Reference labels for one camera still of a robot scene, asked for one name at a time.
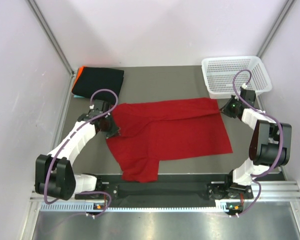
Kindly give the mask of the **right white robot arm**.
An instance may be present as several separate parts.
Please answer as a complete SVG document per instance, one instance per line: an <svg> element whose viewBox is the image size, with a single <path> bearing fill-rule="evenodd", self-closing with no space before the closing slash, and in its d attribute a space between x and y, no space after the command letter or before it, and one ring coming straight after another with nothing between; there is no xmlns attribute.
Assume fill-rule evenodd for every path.
<svg viewBox="0 0 300 240"><path fill-rule="evenodd" d="M229 198L246 193L255 178L267 175L272 166L286 165L290 159L292 126L277 124L264 111L253 109L255 100L255 91L242 88L239 96L232 95L220 109L253 129L248 159L225 178L223 192Z"/></svg>

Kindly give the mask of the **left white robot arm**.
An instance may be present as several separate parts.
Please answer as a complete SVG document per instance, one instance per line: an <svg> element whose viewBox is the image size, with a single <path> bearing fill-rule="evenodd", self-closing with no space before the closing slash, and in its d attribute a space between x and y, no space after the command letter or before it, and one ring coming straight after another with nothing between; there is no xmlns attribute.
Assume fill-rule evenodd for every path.
<svg viewBox="0 0 300 240"><path fill-rule="evenodd" d="M69 200L85 192L95 199L103 194L100 178L90 173L75 174L73 164L86 144L98 133L106 139L119 135L120 128L111 114L113 109L109 102L95 100L55 149L37 157L34 183L37 194L60 200Z"/></svg>

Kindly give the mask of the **red t shirt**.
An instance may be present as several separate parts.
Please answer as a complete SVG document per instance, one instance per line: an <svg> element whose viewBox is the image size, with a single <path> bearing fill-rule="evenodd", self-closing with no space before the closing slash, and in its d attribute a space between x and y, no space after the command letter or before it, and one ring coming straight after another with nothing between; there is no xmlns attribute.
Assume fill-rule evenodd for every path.
<svg viewBox="0 0 300 240"><path fill-rule="evenodd" d="M215 99L122 103L112 116L119 136L106 143L128 182L156 181L161 161L233 152Z"/></svg>

